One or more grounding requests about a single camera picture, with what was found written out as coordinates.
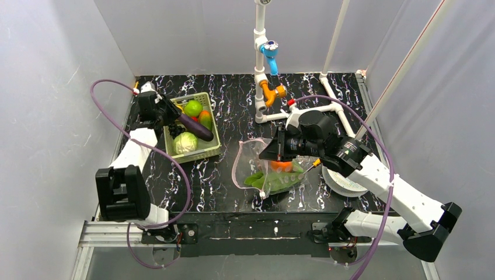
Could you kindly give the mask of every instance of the mango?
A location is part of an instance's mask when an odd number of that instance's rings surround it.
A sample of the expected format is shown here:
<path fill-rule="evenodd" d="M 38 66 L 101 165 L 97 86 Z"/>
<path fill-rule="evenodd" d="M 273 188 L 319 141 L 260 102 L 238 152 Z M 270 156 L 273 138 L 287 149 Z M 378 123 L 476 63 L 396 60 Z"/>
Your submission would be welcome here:
<path fill-rule="evenodd" d="M 210 112 L 208 111 L 201 111 L 198 120 L 200 124 L 202 124 L 204 127 L 208 128 L 208 130 L 213 129 L 213 117 L 211 116 Z"/>

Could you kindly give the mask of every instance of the tabletop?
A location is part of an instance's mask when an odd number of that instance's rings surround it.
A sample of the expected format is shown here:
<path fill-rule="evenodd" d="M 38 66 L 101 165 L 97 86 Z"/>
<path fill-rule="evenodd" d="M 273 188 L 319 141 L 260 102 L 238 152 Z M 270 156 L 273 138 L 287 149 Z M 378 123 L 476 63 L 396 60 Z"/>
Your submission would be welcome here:
<path fill-rule="evenodd" d="M 318 76 L 319 73 L 269 76 L 271 86 L 282 84 L 287 87 L 288 94 L 285 99 L 277 99 L 267 113 L 279 113 L 280 108 L 288 111 L 287 100 L 290 98 L 326 95 Z M 366 112 L 355 74 L 330 73 L 328 78 L 337 98 L 347 103 L 364 119 Z M 148 81 L 155 85 L 158 92 L 170 98 L 198 92 L 207 92 L 211 98 L 221 141 L 221 154 L 181 164 L 189 176 L 193 190 L 190 212 L 338 212 L 342 207 L 350 206 L 361 211 L 383 211 L 385 204 L 370 192 L 360 198 L 342 197 L 333 192 L 326 186 L 320 167 L 311 171 L 311 176 L 307 176 L 309 183 L 296 185 L 289 192 L 271 195 L 264 200 L 260 199 L 258 191 L 242 190 L 234 185 L 231 171 L 239 149 L 239 141 L 256 137 L 271 138 L 277 123 L 281 122 L 255 123 L 253 75 L 173 75 L 138 78 L 139 85 Z M 127 118 L 127 131 L 130 124 L 138 117 L 135 101 L 132 100 Z M 299 108 L 324 104 L 329 102 L 313 99 L 306 101 Z M 358 120 L 347 112 L 346 115 L 353 130 L 356 131 L 359 128 Z M 344 131 L 340 124 L 338 129 L 339 133 Z M 377 154 L 373 139 L 368 139 L 366 136 L 363 141 Z M 157 148 L 165 150 L 163 136 L 158 140 Z M 185 183 L 170 161 L 152 151 L 142 175 L 152 203 L 172 212 L 179 212 L 184 207 Z"/>

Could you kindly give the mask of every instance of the green basket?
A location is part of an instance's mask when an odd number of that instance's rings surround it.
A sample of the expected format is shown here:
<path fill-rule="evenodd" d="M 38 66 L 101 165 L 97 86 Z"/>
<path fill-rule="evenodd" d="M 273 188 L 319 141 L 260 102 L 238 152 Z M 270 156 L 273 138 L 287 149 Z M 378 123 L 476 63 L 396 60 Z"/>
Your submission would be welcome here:
<path fill-rule="evenodd" d="M 217 123 L 215 122 L 215 117 L 213 115 L 213 110 L 211 108 L 210 96 L 207 92 L 200 92 L 191 95 L 186 95 L 183 97 L 172 98 L 172 101 L 175 104 L 181 105 L 184 107 L 186 103 L 194 99 L 203 105 L 203 110 L 210 112 L 213 119 L 213 140 L 206 142 L 204 140 L 198 139 L 198 148 L 194 152 L 177 154 L 175 149 L 173 148 L 173 139 L 170 136 L 169 130 L 167 127 L 163 129 L 165 134 L 165 151 L 169 154 L 174 160 L 178 163 L 191 162 L 197 159 L 205 159 L 210 156 L 217 156 L 220 154 L 220 138 L 218 137 L 218 129 Z"/>

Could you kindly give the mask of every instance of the plastic bag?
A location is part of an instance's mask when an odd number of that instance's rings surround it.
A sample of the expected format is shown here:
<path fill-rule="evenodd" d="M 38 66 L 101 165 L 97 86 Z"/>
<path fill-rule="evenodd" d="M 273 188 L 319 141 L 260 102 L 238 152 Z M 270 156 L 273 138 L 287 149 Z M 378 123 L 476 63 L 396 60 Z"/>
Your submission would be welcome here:
<path fill-rule="evenodd" d="M 309 159 L 298 157 L 292 162 L 260 160 L 259 155 L 270 139 L 255 138 L 239 141 L 239 151 L 232 166 L 232 181 L 241 189 L 254 188 L 262 199 L 270 194 L 289 191 L 304 180 L 303 172 L 311 165 Z"/>

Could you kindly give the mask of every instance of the cabbage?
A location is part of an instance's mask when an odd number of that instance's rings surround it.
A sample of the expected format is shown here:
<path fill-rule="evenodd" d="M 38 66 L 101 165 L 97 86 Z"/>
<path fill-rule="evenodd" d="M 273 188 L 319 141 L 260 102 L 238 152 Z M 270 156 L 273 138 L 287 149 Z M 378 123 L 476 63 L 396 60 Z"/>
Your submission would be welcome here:
<path fill-rule="evenodd" d="M 198 138 L 191 132 L 183 132 L 173 140 L 173 148 L 177 154 L 196 151 Z"/>

